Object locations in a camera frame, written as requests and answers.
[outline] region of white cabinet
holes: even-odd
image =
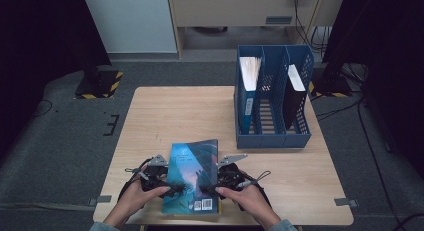
[[[176,53],[168,0],[86,0],[108,53]]]

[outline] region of wooden table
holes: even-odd
[[[101,195],[110,203],[98,203],[95,221],[103,221],[116,204],[118,194],[145,159],[162,154],[169,159],[174,142],[218,139],[218,159],[247,153],[240,169],[253,177],[269,170],[260,181],[281,218],[294,225],[350,225],[349,206],[336,206],[345,194],[315,117],[311,103],[305,112],[312,137],[304,149],[238,150],[234,131],[234,87],[141,87],[135,91]],[[171,217],[161,213],[162,199],[150,201],[128,223],[152,225],[250,225],[253,218],[231,200],[222,202],[223,213],[210,217]]]

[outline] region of metal bracket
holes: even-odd
[[[247,154],[241,154],[241,155],[234,155],[234,156],[224,156],[224,158],[219,161],[219,163],[216,163],[216,166],[221,167],[225,165],[229,165],[232,163],[235,163],[241,159],[244,159],[247,157]]]
[[[335,198],[334,202],[336,202],[337,206],[349,205],[349,207],[351,207],[351,208],[359,206],[359,203],[356,199],[349,200],[347,198]]]
[[[88,200],[88,206],[96,206],[98,203],[110,203],[112,195],[99,196]]]
[[[150,160],[147,165],[149,166],[167,166],[168,162],[166,161],[166,159],[164,159],[162,157],[162,155],[158,154],[156,155],[156,157],[152,158],[152,160]]]

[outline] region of black stand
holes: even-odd
[[[325,72],[324,68],[315,68],[312,73],[313,89],[310,90],[310,93],[313,97],[320,95],[327,97],[352,96],[352,89],[345,77],[334,75],[328,78],[324,75]]]
[[[92,99],[92,98],[110,98],[116,89],[116,84],[120,79],[119,71],[96,71],[91,75],[84,73],[75,98]]]

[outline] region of book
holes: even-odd
[[[306,97],[306,89],[294,64],[289,66],[286,89],[283,100],[283,120],[289,129]]]
[[[202,193],[199,186],[214,185],[218,179],[218,140],[173,143],[167,183],[184,184],[182,193],[165,196],[162,213],[167,215],[218,214],[219,197]]]
[[[239,61],[243,80],[243,85],[239,85],[239,126],[242,134],[249,134],[261,59],[257,57],[240,57]]]

